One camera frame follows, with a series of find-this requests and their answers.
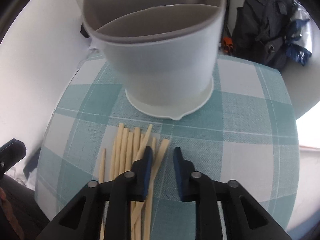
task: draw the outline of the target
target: metal screw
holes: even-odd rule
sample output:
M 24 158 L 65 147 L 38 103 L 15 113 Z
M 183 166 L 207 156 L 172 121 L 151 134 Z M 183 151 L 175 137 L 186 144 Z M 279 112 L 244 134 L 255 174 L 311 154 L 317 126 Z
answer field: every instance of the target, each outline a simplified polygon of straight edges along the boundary
M 133 178 L 135 176 L 134 172 L 133 171 L 127 171 L 124 176 L 126 178 Z
M 88 187 L 97 187 L 98 182 L 96 180 L 90 180 L 87 185 Z
M 191 177 L 193 177 L 193 178 L 200 178 L 200 177 L 201 177 L 201 172 L 199 172 L 199 171 L 194 171 L 193 173 L 191 173 Z
M 232 179 L 232 180 L 229 180 L 229 181 L 228 181 L 228 185 L 229 185 L 230 187 L 238 187 L 238 186 L 239 186 L 239 183 L 238 183 L 238 181 Z

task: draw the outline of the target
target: black bag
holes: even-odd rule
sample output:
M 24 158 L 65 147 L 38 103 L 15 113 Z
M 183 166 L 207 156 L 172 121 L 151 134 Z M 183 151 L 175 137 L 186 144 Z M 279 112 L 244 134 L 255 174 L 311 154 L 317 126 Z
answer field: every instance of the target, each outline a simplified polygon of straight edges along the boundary
M 285 28 L 293 0 L 245 0 L 237 8 L 232 40 L 235 57 L 281 70 L 285 55 Z

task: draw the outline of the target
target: white saucer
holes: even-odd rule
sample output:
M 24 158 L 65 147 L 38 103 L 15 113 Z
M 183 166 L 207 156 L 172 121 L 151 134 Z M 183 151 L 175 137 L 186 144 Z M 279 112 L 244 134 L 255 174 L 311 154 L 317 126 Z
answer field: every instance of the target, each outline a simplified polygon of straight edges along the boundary
M 209 85 L 200 95 L 194 98 L 188 98 L 182 102 L 179 102 L 179 104 L 171 106 L 147 105 L 135 99 L 127 92 L 127 90 L 125 90 L 125 95 L 127 96 L 127 99 L 129 100 L 130 104 L 140 112 L 143 112 L 147 115 L 151 115 L 153 117 L 170 118 L 172 120 L 177 121 L 185 115 L 191 114 L 196 110 L 200 109 L 211 97 L 213 87 L 214 82 L 213 78 L 211 78 Z

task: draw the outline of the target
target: green and white tablecloth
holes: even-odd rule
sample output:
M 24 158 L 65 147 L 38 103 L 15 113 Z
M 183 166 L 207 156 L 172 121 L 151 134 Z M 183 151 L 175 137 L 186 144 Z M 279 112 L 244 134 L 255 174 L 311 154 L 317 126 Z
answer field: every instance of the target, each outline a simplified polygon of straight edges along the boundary
M 153 124 L 153 136 L 170 146 L 156 177 L 151 239 L 193 240 L 195 204 L 176 190 L 172 152 L 182 148 L 197 170 L 214 180 L 238 180 L 286 228 L 299 178 L 295 117 L 277 70 L 219 55 L 214 91 L 198 111 L 180 121 L 140 113 L 126 99 L 114 70 L 93 54 L 64 92 L 48 126 L 38 164 L 36 201 L 52 219 L 91 179 L 100 149 L 107 149 L 106 177 L 117 126 Z

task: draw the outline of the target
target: orange object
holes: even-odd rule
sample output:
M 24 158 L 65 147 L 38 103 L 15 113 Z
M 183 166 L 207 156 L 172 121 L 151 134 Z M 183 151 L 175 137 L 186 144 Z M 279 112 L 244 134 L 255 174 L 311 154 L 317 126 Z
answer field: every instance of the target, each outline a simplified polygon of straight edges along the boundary
M 233 52 L 233 42 L 231 38 L 224 37 L 222 40 L 222 48 L 225 53 L 231 54 Z

